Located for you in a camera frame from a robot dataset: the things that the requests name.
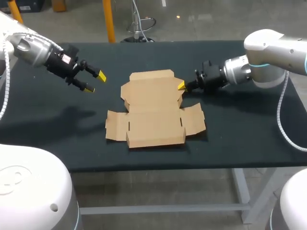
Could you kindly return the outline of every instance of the gray floor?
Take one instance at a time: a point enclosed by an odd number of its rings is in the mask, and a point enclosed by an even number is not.
[[[236,40],[263,28],[307,37],[306,0],[139,0],[141,16],[154,17],[147,36],[156,41]],[[130,0],[115,0],[113,16],[117,41],[128,37]],[[24,14],[24,23],[57,42],[106,42],[101,0],[70,0],[68,11]],[[307,80],[291,76],[307,105]],[[246,169],[249,190],[265,169]],[[299,169],[293,168],[287,178]],[[235,202],[230,170],[184,170],[74,174],[82,207]],[[257,223],[243,226],[239,212],[168,213],[85,216],[85,230],[177,229],[261,230],[281,189],[272,194]]]

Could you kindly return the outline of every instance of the orange pole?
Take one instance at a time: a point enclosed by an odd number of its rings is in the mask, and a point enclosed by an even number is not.
[[[114,43],[115,34],[114,34],[114,25],[113,25],[113,16],[112,16],[112,7],[111,0],[102,0],[105,12],[105,20],[106,20],[106,31],[109,42]]]
[[[8,5],[9,5],[9,8],[10,8],[11,14],[13,16],[13,19],[15,19],[18,22],[23,24],[24,21],[23,21],[23,18],[21,17],[21,15],[20,15],[20,12],[19,12],[19,9],[16,5],[15,0],[9,0]]]

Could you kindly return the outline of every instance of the black table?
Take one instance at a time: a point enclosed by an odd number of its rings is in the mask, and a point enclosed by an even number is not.
[[[120,87],[132,72],[171,69],[176,77],[190,81],[205,60],[223,63],[243,55],[241,41],[75,45],[80,58],[104,71],[107,83],[82,72],[77,77],[96,87],[95,93],[84,93],[45,68],[18,61],[0,143],[50,151],[71,172],[307,165],[307,154],[293,149],[277,127],[282,86],[263,90],[252,82],[226,87],[213,96],[186,94],[182,106],[200,102],[207,131],[188,138],[183,146],[128,149],[126,142],[105,139],[107,111],[125,111]],[[281,119],[288,136],[307,147],[307,114],[291,82]]]

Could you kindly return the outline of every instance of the white cable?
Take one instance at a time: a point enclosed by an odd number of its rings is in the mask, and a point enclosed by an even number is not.
[[[6,47],[6,39],[2,41],[2,47],[3,47],[4,59],[5,59],[6,79],[5,79],[4,101],[3,101],[3,105],[0,111],[0,120],[3,118],[6,107],[8,105],[9,94],[10,94],[10,81],[11,81],[10,57],[9,57],[9,51],[7,50],[7,47]]]
[[[138,11],[138,7],[137,7],[136,4],[135,4],[135,0],[132,0],[132,1],[133,1],[133,5],[134,5],[134,7],[135,7],[136,13],[138,14],[138,20],[139,20],[140,30],[141,30],[141,32],[142,32],[142,34],[143,34],[143,36],[144,36],[146,42],[148,42],[147,37],[145,36],[145,34],[144,34],[143,30],[142,30],[141,18],[140,18],[140,14],[139,14],[139,11]]]
[[[9,95],[10,95],[10,81],[11,81],[11,67],[10,67],[10,57],[9,57],[9,51],[6,47],[6,39],[8,38],[8,36],[10,35],[31,35],[31,36],[34,36],[34,37],[38,37],[40,39],[43,39],[49,43],[51,43],[55,48],[57,48],[59,51],[62,51],[63,48],[60,47],[58,44],[56,44],[55,42],[51,41],[50,39],[42,36],[42,35],[39,35],[39,34],[36,34],[36,33],[32,33],[32,32],[15,32],[15,33],[7,33],[5,36],[4,36],[4,39],[2,41],[2,48],[3,48],[3,52],[4,52],[4,59],[5,59],[5,73],[6,73],[6,76],[5,76],[5,92],[4,92],[4,101],[3,101],[3,105],[2,105],[2,108],[0,110],[0,120],[3,118],[4,114],[5,114],[5,111],[6,111],[6,108],[7,108],[7,105],[8,105],[8,102],[9,102]]]
[[[284,96],[284,92],[286,91],[286,88],[287,88],[288,80],[289,80],[289,71],[286,71],[283,91],[282,91],[282,94],[280,95],[278,106],[277,106],[277,124],[278,124],[278,128],[281,131],[283,137],[286,139],[286,141],[289,142],[290,145],[292,145],[297,150],[300,150],[300,151],[303,151],[303,152],[307,152],[307,148],[300,147],[297,144],[293,143],[292,140],[290,140],[290,138],[286,135],[286,133],[285,133],[285,131],[283,129],[282,123],[280,121],[280,109],[282,107],[283,96]]]

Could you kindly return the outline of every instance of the cardboard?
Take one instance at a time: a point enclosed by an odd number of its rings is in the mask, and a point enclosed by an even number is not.
[[[177,87],[182,81],[170,69],[131,74],[120,94],[128,113],[108,111],[106,139],[137,148],[183,144],[186,136],[204,131],[199,103],[180,109],[184,91]]]

